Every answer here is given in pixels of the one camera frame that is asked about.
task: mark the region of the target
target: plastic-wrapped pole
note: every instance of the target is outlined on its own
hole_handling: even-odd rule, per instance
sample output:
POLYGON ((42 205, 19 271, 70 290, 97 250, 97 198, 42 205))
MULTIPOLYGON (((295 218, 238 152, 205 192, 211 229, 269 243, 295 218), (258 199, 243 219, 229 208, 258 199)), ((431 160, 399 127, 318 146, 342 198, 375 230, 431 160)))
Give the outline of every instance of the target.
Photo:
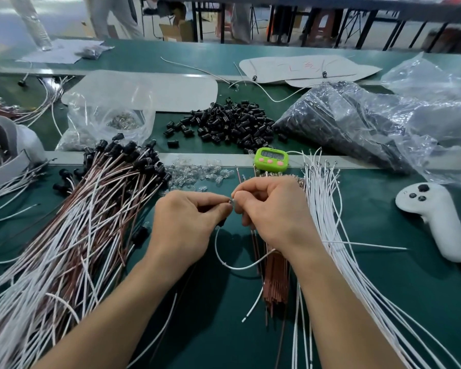
POLYGON ((49 39, 46 30, 38 18, 38 13, 32 5, 32 0, 10 0, 15 11, 25 23, 29 34, 42 50, 51 50, 51 40, 49 39))

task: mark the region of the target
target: white game controller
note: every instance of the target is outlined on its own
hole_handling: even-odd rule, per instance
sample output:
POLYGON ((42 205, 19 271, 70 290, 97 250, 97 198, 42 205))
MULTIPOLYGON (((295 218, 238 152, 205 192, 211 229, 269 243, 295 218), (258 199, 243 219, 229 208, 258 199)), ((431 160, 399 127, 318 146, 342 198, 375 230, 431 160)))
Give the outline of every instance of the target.
POLYGON ((461 222, 445 187, 430 182, 407 186, 395 198, 400 210, 422 215, 442 256, 461 263, 461 222))

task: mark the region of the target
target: floor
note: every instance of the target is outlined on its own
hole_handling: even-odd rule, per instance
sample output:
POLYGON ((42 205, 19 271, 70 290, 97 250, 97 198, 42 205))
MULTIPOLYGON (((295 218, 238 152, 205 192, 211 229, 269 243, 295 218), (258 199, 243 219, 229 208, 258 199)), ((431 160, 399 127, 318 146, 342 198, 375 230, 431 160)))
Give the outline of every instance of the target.
MULTIPOLYGON (((141 27, 141 7, 140 0, 134 0, 135 9, 141 27)), ((44 24, 46 30, 53 36, 73 36, 85 37, 92 36, 93 32, 90 27, 87 10, 83 0, 34 0, 34 5, 39 14, 40 20, 44 24)), ((187 19, 192 18, 191 4, 187 3, 187 19)), ((256 8, 257 27, 254 26, 253 31, 253 44, 266 43, 266 28, 268 26, 268 18, 270 10, 267 8, 256 8)), ((378 16, 388 16, 384 12, 379 12, 378 16)), ((215 27, 217 22, 216 15, 210 15, 210 21, 203 21, 203 40, 204 42, 220 42, 220 38, 215 35, 215 27)), ((301 27, 295 29, 292 34, 291 44, 298 43, 303 25, 305 24, 305 17, 301 22, 301 27)), ((360 26, 363 27, 365 17, 361 19, 360 26)), ((120 28, 116 18, 113 15, 109 16, 108 23, 115 26, 117 34, 120 38, 127 38, 126 34, 120 28)), ((155 40, 162 37, 159 24, 169 24, 168 18, 159 18, 158 16, 143 17, 144 35, 147 40, 155 40)), ((402 30, 394 49, 407 49, 421 23, 407 22, 405 28, 402 30)), ((422 42, 430 30, 437 30, 441 24, 428 23, 413 46, 414 49, 420 49, 422 42)), ((375 22, 372 29, 365 40, 363 49, 382 49, 386 40, 388 39, 391 31, 393 30, 394 23, 375 22)), ((344 40, 347 37, 350 28, 346 29, 342 36, 342 43, 340 48, 352 48, 357 43, 359 32, 353 33, 346 43, 344 40)), ((226 32, 226 40, 231 41, 229 32, 226 32)), ((8 0, 0 0, 0 52, 8 49, 17 44, 31 43, 31 39, 27 34, 20 17, 12 8, 8 0)))

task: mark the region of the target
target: white paper sheet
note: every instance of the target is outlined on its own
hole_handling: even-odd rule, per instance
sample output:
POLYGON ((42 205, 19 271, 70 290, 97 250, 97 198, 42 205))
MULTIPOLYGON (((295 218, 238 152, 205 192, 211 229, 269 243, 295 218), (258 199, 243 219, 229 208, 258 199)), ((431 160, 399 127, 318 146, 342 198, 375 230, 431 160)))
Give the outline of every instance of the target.
POLYGON ((96 70, 63 94, 68 105, 74 94, 82 95, 91 104, 112 101, 130 109, 146 107, 144 96, 132 98, 131 88, 148 93, 155 111, 190 112, 207 109, 217 100, 217 81, 213 78, 195 78, 179 74, 141 73, 96 70))
POLYGON ((294 79, 319 79, 355 75, 358 65, 340 55, 300 55, 295 57, 261 57, 245 59, 239 67, 257 83, 294 79))
POLYGON ((342 76, 342 77, 336 77, 336 78, 326 78, 326 79, 320 78, 320 79, 285 80, 285 82, 288 85, 294 86, 297 88, 307 88, 311 86, 317 86, 323 83, 337 83, 339 81, 357 81, 357 80, 367 78, 368 76, 373 75, 381 70, 382 68, 375 67, 375 66, 358 65, 358 73, 355 75, 342 76))
POLYGON ((56 39, 51 42, 53 45, 51 50, 36 50, 25 55, 19 61, 73 64, 80 59, 75 53, 82 51, 86 47, 100 45, 103 42, 99 40, 56 39))

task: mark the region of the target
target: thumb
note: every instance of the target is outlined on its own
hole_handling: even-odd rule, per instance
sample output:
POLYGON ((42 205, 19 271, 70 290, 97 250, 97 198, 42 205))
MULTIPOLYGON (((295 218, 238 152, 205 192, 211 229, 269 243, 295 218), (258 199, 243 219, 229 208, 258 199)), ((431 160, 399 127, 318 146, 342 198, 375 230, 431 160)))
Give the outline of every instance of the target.
POLYGON ((258 215, 263 205, 262 201, 256 199, 253 194, 246 190, 235 192, 234 201, 237 203, 236 212, 243 213, 245 211, 251 217, 251 220, 258 215))
POLYGON ((227 218, 232 212, 232 204, 221 203, 202 213, 206 221, 212 225, 212 229, 217 226, 222 220, 227 218))

